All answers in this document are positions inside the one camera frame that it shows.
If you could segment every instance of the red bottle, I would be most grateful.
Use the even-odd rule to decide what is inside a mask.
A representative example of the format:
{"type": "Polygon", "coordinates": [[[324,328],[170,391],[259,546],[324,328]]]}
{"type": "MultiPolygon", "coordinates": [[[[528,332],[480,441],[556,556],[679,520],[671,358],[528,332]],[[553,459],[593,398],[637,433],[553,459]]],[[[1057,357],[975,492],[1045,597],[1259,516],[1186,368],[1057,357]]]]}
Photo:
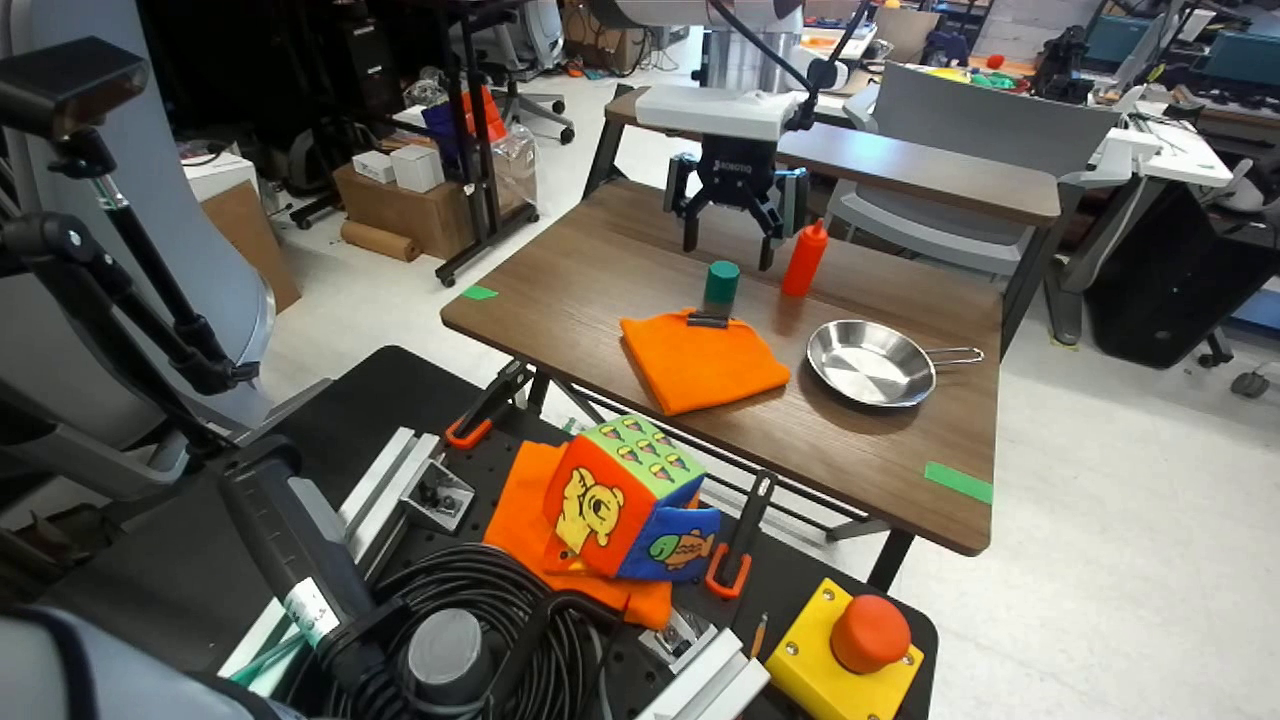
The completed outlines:
{"type": "Polygon", "coordinates": [[[816,263],[830,253],[830,228],[823,222],[805,222],[798,234],[798,253],[785,274],[785,296],[810,296],[816,263]]]}

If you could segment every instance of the stainless steel bowl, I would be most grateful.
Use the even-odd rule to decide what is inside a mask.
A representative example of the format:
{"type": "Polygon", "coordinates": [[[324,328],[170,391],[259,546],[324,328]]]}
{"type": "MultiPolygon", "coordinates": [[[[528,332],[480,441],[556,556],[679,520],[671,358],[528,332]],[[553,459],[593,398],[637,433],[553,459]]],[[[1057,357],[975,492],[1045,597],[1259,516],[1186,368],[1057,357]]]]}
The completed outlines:
{"type": "Polygon", "coordinates": [[[935,358],[889,323],[834,320],[814,332],[805,358],[837,394],[866,409],[921,409],[935,386],[935,358]]]}

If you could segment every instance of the orange cloth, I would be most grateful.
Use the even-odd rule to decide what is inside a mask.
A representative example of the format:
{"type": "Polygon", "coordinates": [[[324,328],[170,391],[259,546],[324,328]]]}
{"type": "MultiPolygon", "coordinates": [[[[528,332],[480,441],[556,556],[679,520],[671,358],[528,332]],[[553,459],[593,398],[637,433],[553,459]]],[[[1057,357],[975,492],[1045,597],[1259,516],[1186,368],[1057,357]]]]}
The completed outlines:
{"type": "Polygon", "coordinates": [[[664,630],[671,623],[671,585],[589,576],[589,566],[574,566],[561,556],[564,546],[546,516],[547,483],[561,466],[561,455],[564,446],[522,445],[506,495],[495,499],[483,526],[483,542],[518,556],[553,593],[583,593],[595,605],[622,611],[628,623],[664,630]]]}
{"type": "Polygon", "coordinates": [[[652,320],[625,320],[625,343],[664,417],[777,391],[791,375],[743,320],[696,328],[687,323],[687,312],[664,312],[652,320]]]}

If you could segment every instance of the green tape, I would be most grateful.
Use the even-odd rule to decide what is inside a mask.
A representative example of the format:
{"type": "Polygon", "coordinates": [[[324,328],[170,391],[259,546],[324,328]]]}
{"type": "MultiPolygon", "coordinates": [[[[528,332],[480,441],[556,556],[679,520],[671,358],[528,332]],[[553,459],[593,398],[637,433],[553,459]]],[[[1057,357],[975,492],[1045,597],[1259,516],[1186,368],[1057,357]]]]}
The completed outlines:
{"type": "Polygon", "coordinates": [[[991,505],[991,483],[970,471],[955,471],[952,464],[923,464],[923,480],[950,492],[959,492],[975,505],[991,505]]]}
{"type": "Polygon", "coordinates": [[[473,282],[464,286],[464,299],[475,299],[475,302],[495,299],[495,286],[473,282]]]}

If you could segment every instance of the wooden table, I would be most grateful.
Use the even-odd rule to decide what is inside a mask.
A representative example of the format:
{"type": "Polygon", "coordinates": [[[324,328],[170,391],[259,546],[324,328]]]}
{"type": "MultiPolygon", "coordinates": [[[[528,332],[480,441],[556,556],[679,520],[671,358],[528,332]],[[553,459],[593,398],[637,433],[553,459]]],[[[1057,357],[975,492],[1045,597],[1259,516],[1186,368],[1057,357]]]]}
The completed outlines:
{"type": "MultiPolygon", "coordinates": [[[[583,196],[593,196],[604,179],[622,176],[611,158],[622,148],[622,131],[628,125],[641,125],[637,98],[641,91],[622,89],[622,96],[604,109],[604,131],[595,144],[583,196]]],[[[777,158],[814,167],[837,179],[879,184],[879,186],[918,191],[929,200],[975,204],[991,215],[1033,222],[1037,234],[1024,246],[1022,268],[1005,282],[1001,352],[1014,343],[1022,320],[1033,307],[1033,296],[1039,290],[1052,268],[1052,253],[1064,234],[1057,176],[1018,167],[1018,164],[997,164],[983,154],[959,154],[929,144],[871,136],[856,126],[837,126],[837,125],[814,125],[810,131],[789,131],[777,144],[777,158]]]]}
{"type": "Polygon", "coordinates": [[[495,290],[494,299],[459,296],[443,307],[443,323],[536,362],[553,379],[583,383],[657,417],[622,348],[622,320],[694,307],[709,254],[731,254],[743,263],[735,317],[751,320],[798,375],[780,394],[668,424],[891,524],[871,570],[876,588],[889,588],[911,537],[966,556],[983,552],[991,506],[935,486],[921,471],[935,459],[970,475],[991,475],[1001,290],[929,263],[834,245],[816,296],[780,299],[777,270],[749,263],[751,220],[743,211],[709,207],[701,254],[679,253],[678,222],[660,207],[660,191],[604,184],[480,279],[495,290]],[[944,375],[921,410],[862,410],[800,368],[814,328],[839,317],[891,323],[923,348],[975,343],[990,358],[944,375]]]}

